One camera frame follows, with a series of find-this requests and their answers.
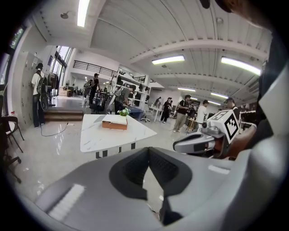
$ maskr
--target green plant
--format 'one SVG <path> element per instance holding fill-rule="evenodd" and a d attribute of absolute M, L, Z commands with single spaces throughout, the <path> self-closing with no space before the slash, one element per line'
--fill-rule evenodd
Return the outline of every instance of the green plant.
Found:
<path fill-rule="evenodd" d="M 122 111 L 117 111 L 118 114 L 120 114 L 121 116 L 127 116 L 130 114 L 130 109 L 125 108 Z"/>

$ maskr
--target stairs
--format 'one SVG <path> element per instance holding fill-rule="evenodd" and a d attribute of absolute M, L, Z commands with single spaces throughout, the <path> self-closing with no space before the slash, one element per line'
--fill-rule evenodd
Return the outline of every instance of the stairs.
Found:
<path fill-rule="evenodd" d="M 70 110 L 61 107 L 50 107 L 44 112 L 45 121 L 82 121 L 82 110 Z"/>

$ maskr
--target white t-shirt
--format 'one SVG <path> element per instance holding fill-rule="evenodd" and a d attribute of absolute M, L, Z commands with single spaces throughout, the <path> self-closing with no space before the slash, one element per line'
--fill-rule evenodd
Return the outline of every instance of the white t-shirt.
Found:
<path fill-rule="evenodd" d="M 204 122 L 204 117 L 206 115 L 207 108 L 205 106 L 199 106 L 198 115 L 196 118 L 196 122 L 202 124 Z"/>
<path fill-rule="evenodd" d="M 40 72 L 40 75 L 42 76 L 42 78 L 44 77 L 44 73 L 42 71 Z M 38 85 L 39 80 L 40 80 L 40 76 L 37 73 L 35 73 L 32 77 L 32 80 L 31 80 L 31 83 L 35 85 L 34 90 L 33 90 L 33 95 L 38 94 L 37 85 Z"/>

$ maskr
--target fluorescent light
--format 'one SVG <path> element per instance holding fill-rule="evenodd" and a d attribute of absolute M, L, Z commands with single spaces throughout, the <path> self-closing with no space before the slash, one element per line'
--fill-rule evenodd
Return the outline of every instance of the fluorescent light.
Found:
<path fill-rule="evenodd" d="M 235 66 L 235 67 L 242 68 L 244 70 L 251 71 L 252 73 L 254 73 L 256 75 L 259 75 L 259 76 L 261 75 L 261 70 L 260 69 L 258 69 L 256 67 L 253 67 L 253 66 L 251 66 L 251 65 L 249 65 L 247 63 L 238 61 L 238 60 L 222 57 L 221 63 L 229 64 L 229 65 L 232 65 L 232 66 Z"/>
<path fill-rule="evenodd" d="M 190 92 L 195 92 L 194 89 L 188 89 L 188 88 L 178 88 L 179 90 L 183 90 L 183 91 L 190 91 Z"/>
<path fill-rule="evenodd" d="M 164 58 L 160 60 L 153 60 L 152 63 L 156 65 L 156 64 L 161 64 L 161 63 L 169 63 L 169 62 L 184 61 L 184 60 L 185 60 L 185 57 L 183 55 L 179 55 L 179 56 Z"/>
<path fill-rule="evenodd" d="M 219 97 L 228 99 L 228 96 L 223 96 L 223 95 L 219 95 L 219 94 L 216 94 L 216 93 L 211 93 L 211 95 L 213 95 L 213 96 L 219 96 Z"/>
<path fill-rule="evenodd" d="M 217 105 L 221 105 L 219 103 L 215 103 L 215 102 L 212 102 L 212 101 L 208 101 L 209 103 L 213 103 L 213 104 L 217 104 Z"/>
<path fill-rule="evenodd" d="M 89 0 L 79 0 L 78 13 L 77 13 L 77 25 L 84 27 L 87 8 L 89 6 Z"/>

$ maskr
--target black cable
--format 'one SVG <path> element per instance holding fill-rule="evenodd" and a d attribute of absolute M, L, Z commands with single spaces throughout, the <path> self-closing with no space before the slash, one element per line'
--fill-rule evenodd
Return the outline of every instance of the black cable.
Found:
<path fill-rule="evenodd" d="M 52 134 L 52 135 L 42 135 L 42 126 L 40 125 L 40 128 L 41 128 L 41 136 L 44 136 L 44 137 L 48 137 L 48 136 L 54 136 L 54 135 L 58 135 L 58 134 L 60 134 L 60 133 L 62 133 L 62 132 L 64 132 L 65 131 L 65 129 L 66 129 L 66 127 L 67 127 L 67 125 L 68 125 L 68 122 L 66 123 L 66 125 L 65 125 L 65 128 L 61 131 L 61 132 L 59 132 L 59 133 L 56 133 L 56 134 Z"/>

